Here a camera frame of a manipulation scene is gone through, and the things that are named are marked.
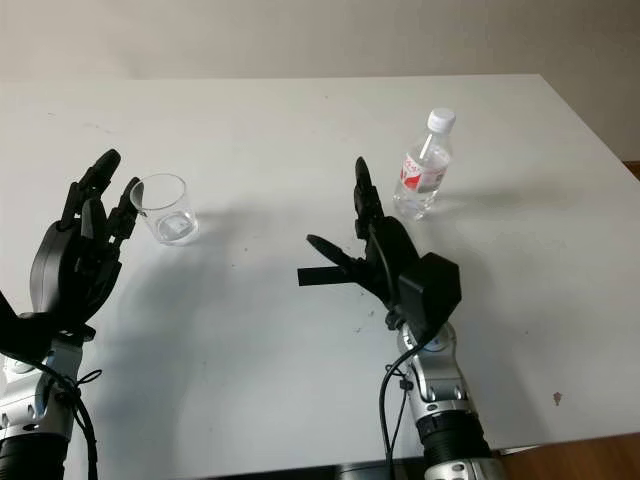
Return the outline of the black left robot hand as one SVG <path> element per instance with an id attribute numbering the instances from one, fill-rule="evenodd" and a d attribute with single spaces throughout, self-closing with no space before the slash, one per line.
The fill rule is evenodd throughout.
<path id="1" fill-rule="evenodd" d="M 70 184 L 61 217 L 47 229 L 30 272 L 30 295 L 37 314 L 59 330 L 88 322 L 110 296 L 121 270 L 120 248 L 134 230 L 137 209 L 132 178 L 118 204 L 105 210 L 102 194 L 121 161 L 110 149 Z"/>

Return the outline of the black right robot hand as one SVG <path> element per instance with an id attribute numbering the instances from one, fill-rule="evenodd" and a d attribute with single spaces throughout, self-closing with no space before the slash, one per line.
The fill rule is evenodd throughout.
<path id="1" fill-rule="evenodd" d="M 298 284 L 355 283 L 392 311 L 400 304 L 399 276 L 419 259 L 419 255 L 402 223 L 384 213 L 377 188 L 362 157 L 355 163 L 355 179 L 354 227 L 356 237 L 365 242 L 364 255 L 351 257 L 330 241 L 309 234 L 306 240 L 333 265 L 298 269 Z"/>

